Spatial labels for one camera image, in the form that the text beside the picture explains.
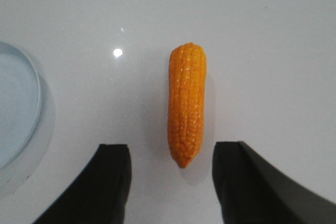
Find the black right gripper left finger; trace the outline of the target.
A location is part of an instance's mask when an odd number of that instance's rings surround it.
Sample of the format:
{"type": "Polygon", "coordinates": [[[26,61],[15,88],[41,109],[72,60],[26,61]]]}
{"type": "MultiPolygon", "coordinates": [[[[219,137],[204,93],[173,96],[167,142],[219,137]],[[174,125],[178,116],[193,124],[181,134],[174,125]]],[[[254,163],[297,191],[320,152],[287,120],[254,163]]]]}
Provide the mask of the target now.
{"type": "Polygon", "coordinates": [[[35,223],[124,223],[131,185],[127,145],[99,145],[71,185],[35,223]]]}

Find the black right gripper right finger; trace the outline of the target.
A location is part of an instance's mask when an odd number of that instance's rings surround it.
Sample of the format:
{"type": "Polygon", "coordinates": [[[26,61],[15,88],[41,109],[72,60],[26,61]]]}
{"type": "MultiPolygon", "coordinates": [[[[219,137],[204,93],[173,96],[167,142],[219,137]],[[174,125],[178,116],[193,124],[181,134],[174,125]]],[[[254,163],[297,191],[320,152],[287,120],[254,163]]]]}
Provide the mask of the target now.
{"type": "Polygon", "coordinates": [[[335,223],[335,204],[245,142],[216,142],[212,178],[224,223],[335,223]]]}

